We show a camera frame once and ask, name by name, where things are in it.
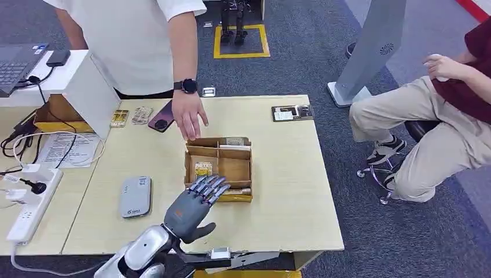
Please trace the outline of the person's left hand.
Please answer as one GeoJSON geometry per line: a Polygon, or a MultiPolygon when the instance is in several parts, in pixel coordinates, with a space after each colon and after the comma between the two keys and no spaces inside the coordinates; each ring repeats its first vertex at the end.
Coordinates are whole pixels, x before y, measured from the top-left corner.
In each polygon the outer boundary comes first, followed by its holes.
{"type": "Polygon", "coordinates": [[[208,117],[197,92],[188,94],[174,90],[172,112],[184,140],[193,141],[201,137],[199,118],[208,126],[208,117]]]}

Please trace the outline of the seated person's hand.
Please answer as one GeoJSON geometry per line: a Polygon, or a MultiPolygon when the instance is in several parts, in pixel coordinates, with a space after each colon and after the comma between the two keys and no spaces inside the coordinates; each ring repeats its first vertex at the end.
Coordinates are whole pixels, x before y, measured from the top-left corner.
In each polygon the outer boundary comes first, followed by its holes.
{"type": "Polygon", "coordinates": [[[461,79],[466,75],[466,65],[440,54],[429,55],[423,65],[433,79],[461,79]]]}

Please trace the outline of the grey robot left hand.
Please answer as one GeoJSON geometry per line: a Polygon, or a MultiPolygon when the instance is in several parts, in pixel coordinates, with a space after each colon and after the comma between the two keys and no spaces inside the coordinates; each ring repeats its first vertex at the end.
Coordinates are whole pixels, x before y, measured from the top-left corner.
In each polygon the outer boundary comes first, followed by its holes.
{"type": "Polygon", "coordinates": [[[167,209],[163,225],[186,244],[207,236],[216,228],[216,223],[199,225],[229,188],[230,185],[223,176],[199,176],[167,209]]]}

